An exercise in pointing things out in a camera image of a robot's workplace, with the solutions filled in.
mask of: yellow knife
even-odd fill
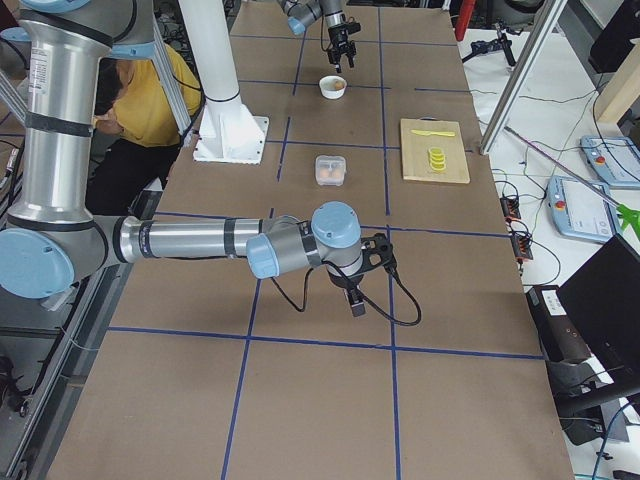
[[[455,132],[434,132],[431,130],[411,130],[411,133],[415,133],[416,135],[423,135],[428,137],[429,135],[438,135],[440,137],[455,137]]]

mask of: blue joint cap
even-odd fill
[[[118,60],[140,60],[153,58],[154,53],[155,44],[153,42],[129,45],[119,43],[113,46],[109,58],[116,58]]]
[[[0,32],[0,37],[10,42],[29,43],[31,41],[31,37],[22,27],[6,28],[2,32]]]
[[[278,257],[271,241],[264,233],[247,240],[247,260],[256,278],[264,279],[280,275]]]
[[[291,29],[294,35],[302,35],[307,29],[307,27],[304,26],[304,23],[302,23],[300,20],[298,20],[295,17],[289,17],[289,20],[287,20],[287,23],[289,24],[289,28]]]
[[[91,0],[20,0],[38,12],[66,13],[84,7]]]
[[[332,248],[348,248],[360,241],[358,216],[346,203],[328,202],[311,217],[316,239]]]
[[[49,237],[23,228],[0,232],[0,285],[20,297],[44,298],[69,288],[67,254]]]

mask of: wooden cutting board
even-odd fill
[[[453,137],[439,135],[422,136],[411,130],[454,132]],[[438,183],[469,183],[467,156],[464,152],[460,124],[458,122],[400,120],[402,147],[402,177],[405,180]],[[446,169],[436,172],[429,165],[429,148],[441,148],[445,153]]]

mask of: bowl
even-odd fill
[[[347,81],[337,75],[329,75],[321,78],[318,85],[320,86],[322,96],[330,100],[340,98],[347,89]]]

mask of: person's hand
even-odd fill
[[[118,135],[123,132],[124,128],[118,123],[116,112],[113,108],[104,115],[96,115],[96,128],[99,132],[107,135]]]

